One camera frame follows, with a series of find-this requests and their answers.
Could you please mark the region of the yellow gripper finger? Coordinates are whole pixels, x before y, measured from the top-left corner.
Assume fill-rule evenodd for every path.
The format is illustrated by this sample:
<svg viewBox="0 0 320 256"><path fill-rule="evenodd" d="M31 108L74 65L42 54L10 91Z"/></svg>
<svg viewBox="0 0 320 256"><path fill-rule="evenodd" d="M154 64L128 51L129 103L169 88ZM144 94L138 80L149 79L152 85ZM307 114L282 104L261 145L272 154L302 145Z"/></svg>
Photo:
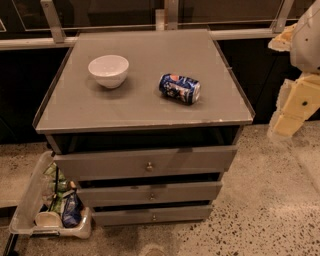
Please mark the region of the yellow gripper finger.
<svg viewBox="0 0 320 256"><path fill-rule="evenodd" d="M296 91L294 82L285 79L280 87L276 111L269 122L268 137L273 139L291 138L303 125L303 119L293 109Z"/></svg>
<svg viewBox="0 0 320 256"><path fill-rule="evenodd" d="M286 26L282 33L274 37L269 43L268 48L278 52L290 52L292 46L293 33L297 24Z"/></svg>

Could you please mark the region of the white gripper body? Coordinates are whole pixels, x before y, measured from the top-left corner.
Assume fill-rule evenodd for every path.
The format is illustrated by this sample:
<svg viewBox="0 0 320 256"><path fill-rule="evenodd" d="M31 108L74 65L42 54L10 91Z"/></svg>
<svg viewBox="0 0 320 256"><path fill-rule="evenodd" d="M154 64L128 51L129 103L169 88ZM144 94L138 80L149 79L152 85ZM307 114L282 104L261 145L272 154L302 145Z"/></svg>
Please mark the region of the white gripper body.
<svg viewBox="0 0 320 256"><path fill-rule="evenodd" d="M311 117L320 108L320 76L303 73L291 85L282 112L293 117Z"/></svg>

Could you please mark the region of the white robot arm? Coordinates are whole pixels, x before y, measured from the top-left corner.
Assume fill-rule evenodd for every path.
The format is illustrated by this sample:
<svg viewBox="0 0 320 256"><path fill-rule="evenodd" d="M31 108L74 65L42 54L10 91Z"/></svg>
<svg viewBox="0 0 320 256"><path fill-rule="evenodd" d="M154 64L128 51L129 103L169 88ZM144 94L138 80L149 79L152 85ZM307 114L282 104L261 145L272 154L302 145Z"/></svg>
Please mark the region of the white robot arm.
<svg viewBox="0 0 320 256"><path fill-rule="evenodd" d="M268 44L290 53L291 65L301 71L298 79L285 79L278 94L268 136L291 138L320 108L320 0L315 0L298 22L286 26Z"/></svg>

